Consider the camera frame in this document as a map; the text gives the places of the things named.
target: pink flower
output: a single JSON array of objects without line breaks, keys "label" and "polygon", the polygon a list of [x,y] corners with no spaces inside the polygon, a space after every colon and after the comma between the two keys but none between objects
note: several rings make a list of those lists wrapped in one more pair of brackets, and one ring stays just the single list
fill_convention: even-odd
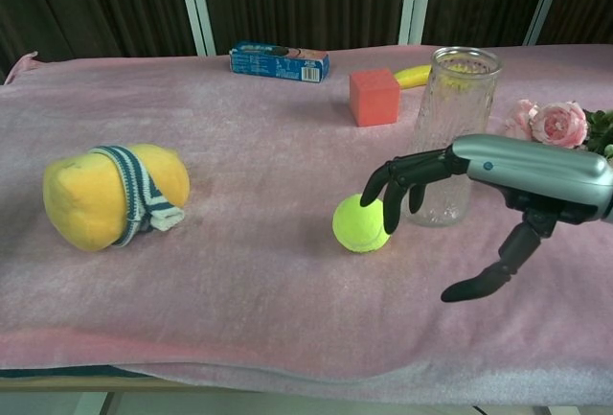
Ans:
[{"label": "pink flower", "polygon": [[566,149],[581,145],[587,136],[585,113],[576,102],[558,102],[539,108],[530,126],[538,142]]},{"label": "pink flower", "polygon": [[517,102],[511,117],[505,121],[505,135],[519,140],[533,140],[530,120],[536,115],[538,106],[527,99]]}]

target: yellow tennis ball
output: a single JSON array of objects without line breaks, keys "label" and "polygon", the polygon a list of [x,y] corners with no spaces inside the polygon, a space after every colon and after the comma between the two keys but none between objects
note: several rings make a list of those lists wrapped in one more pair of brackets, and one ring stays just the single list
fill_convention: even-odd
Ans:
[{"label": "yellow tennis ball", "polygon": [[382,247],[390,235],[383,228],[383,202],[376,199],[367,207],[360,206],[361,195],[343,200],[332,218],[336,239],[352,252],[370,252]]}]

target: yellow plush toy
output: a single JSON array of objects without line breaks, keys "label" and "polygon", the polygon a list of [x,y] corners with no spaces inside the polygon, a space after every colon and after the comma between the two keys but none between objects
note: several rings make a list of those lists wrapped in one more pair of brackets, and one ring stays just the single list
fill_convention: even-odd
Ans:
[{"label": "yellow plush toy", "polygon": [[141,231],[166,231],[184,217],[190,193],[176,151],[152,144],[96,147],[50,164],[45,210],[56,230],[86,251],[124,246]]}]

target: robotic hand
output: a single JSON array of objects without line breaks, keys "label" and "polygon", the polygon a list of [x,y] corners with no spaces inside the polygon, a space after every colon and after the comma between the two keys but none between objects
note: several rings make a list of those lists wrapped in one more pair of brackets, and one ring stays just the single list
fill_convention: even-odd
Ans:
[{"label": "robotic hand", "polygon": [[493,294],[517,273],[541,239],[552,235],[558,221],[613,223],[613,169],[602,156],[488,134],[466,135],[446,149],[388,161],[369,179],[360,204],[369,205],[387,184],[383,217],[385,231],[392,234],[407,193],[409,210],[415,214],[428,183],[462,173],[500,190],[507,207],[521,211],[523,219],[498,250],[500,260],[447,288],[444,302]]}]

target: striped strap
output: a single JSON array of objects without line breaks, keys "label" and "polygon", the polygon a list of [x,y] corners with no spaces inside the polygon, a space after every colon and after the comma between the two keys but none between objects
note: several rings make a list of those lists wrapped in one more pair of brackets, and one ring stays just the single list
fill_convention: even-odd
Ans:
[{"label": "striped strap", "polygon": [[166,231],[185,214],[173,206],[155,186],[143,162],[130,150],[120,146],[99,146],[90,153],[100,153],[113,161],[122,177],[127,199],[127,226],[113,245],[123,247],[136,233],[158,229]]}]

